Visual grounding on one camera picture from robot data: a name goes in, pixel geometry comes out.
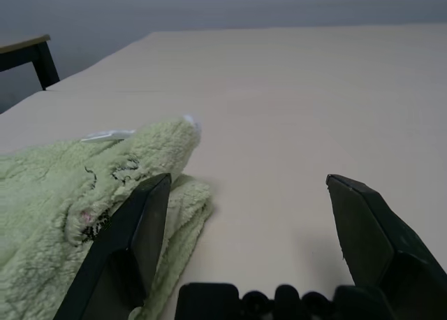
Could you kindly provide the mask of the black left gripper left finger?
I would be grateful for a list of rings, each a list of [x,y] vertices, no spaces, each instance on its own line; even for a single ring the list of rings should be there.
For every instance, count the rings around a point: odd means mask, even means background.
[[[141,182],[101,229],[56,319],[127,319],[145,304],[159,262],[171,176]]]

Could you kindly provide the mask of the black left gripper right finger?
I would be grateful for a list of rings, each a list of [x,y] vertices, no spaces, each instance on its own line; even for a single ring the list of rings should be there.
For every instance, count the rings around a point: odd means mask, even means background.
[[[445,319],[446,272],[418,234],[366,184],[341,175],[326,184],[355,285],[380,289],[398,319]]]

